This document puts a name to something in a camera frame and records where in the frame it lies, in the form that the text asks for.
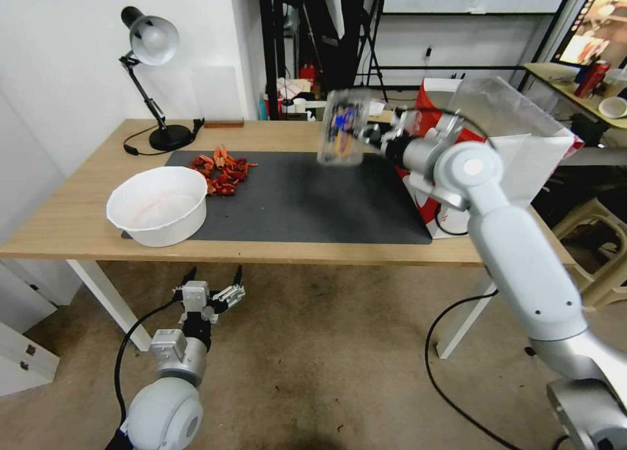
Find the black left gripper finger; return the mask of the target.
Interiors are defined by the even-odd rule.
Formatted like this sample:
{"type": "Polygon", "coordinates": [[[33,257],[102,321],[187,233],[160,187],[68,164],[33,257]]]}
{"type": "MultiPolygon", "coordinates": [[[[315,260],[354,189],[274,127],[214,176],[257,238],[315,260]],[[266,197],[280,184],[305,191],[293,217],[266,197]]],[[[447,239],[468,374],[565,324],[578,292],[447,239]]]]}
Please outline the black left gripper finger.
{"type": "Polygon", "coordinates": [[[195,276],[197,274],[197,267],[193,267],[181,280],[180,284],[178,286],[176,286],[173,289],[173,299],[183,299],[183,287],[186,286],[186,284],[189,281],[193,281],[195,279],[195,276]]]}
{"type": "Polygon", "coordinates": [[[224,289],[209,291],[210,319],[217,319],[218,316],[235,304],[239,303],[246,295],[243,282],[243,266],[239,265],[231,285],[224,289]]]}

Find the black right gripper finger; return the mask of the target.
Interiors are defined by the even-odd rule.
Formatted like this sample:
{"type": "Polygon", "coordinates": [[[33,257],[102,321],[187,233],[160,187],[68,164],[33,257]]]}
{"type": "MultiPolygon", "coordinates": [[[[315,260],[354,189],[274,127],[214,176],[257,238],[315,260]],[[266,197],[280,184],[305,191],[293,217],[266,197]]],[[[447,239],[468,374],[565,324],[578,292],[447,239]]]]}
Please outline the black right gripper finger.
{"type": "Polygon", "coordinates": [[[409,108],[398,106],[391,110],[383,110],[379,116],[379,122],[391,127],[405,127],[409,122],[409,108]]]}
{"type": "Polygon", "coordinates": [[[384,152],[387,141],[393,136],[389,134],[391,130],[389,123],[369,123],[360,130],[360,141],[378,152],[384,152]]]}

